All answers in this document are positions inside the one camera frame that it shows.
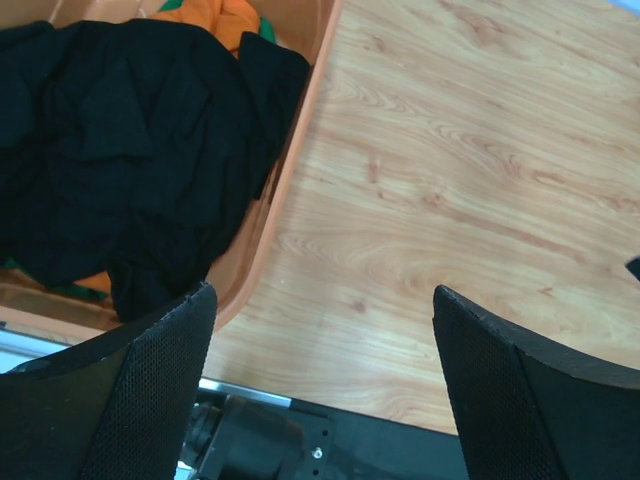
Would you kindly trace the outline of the black t-shirt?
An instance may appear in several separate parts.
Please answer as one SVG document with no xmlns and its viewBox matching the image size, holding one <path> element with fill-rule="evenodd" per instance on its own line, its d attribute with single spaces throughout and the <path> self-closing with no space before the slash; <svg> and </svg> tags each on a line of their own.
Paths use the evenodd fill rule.
<svg viewBox="0 0 640 480">
<path fill-rule="evenodd" d="M 309 73 L 244 33 L 45 21 L 1 33 L 1 257 L 59 288 L 99 273 L 135 320 L 207 274 L 280 156 Z"/>
</svg>

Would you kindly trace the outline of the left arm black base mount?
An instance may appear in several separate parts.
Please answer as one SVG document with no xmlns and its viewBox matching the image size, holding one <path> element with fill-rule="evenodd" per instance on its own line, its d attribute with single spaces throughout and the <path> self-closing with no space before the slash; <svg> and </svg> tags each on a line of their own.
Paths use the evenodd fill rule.
<svg viewBox="0 0 640 480">
<path fill-rule="evenodd" d="M 465 479 L 450 434 L 203 378 L 178 479 Z"/>
</svg>

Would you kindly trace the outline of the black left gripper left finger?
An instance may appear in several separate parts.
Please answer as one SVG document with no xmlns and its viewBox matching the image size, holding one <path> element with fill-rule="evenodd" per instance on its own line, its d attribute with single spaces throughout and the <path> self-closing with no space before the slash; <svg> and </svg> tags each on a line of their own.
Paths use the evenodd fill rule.
<svg viewBox="0 0 640 480">
<path fill-rule="evenodd" d="M 1 376 L 4 479 L 171 479 L 213 333 L 203 283 Z"/>
</svg>

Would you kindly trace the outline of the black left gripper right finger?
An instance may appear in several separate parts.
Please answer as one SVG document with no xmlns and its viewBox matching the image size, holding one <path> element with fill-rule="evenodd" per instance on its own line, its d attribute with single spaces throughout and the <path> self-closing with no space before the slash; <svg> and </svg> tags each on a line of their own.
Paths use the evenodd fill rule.
<svg viewBox="0 0 640 480">
<path fill-rule="evenodd" d="M 639 372 L 440 285 L 433 328 L 472 479 L 636 479 Z"/>
</svg>

